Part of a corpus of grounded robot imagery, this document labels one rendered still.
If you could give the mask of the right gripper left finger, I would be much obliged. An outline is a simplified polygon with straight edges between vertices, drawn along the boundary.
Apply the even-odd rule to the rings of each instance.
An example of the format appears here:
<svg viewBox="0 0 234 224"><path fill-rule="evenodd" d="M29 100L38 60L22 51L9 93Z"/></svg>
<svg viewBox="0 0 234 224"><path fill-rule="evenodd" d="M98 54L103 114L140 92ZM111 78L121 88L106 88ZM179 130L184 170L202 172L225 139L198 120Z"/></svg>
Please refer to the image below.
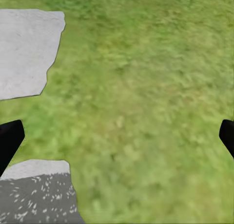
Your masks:
<svg viewBox="0 0 234 224"><path fill-rule="evenodd" d="M0 125L0 177L25 138L21 120Z"/></svg>

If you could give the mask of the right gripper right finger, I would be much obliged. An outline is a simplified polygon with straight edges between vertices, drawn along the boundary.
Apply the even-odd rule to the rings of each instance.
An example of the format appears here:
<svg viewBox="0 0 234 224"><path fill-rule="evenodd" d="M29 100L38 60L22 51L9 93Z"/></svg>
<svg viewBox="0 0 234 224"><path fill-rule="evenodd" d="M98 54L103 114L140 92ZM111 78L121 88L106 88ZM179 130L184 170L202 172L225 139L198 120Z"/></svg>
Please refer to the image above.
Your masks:
<svg viewBox="0 0 234 224"><path fill-rule="evenodd" d="M223 120L219 137L234 158L234 121Z"/></svg>

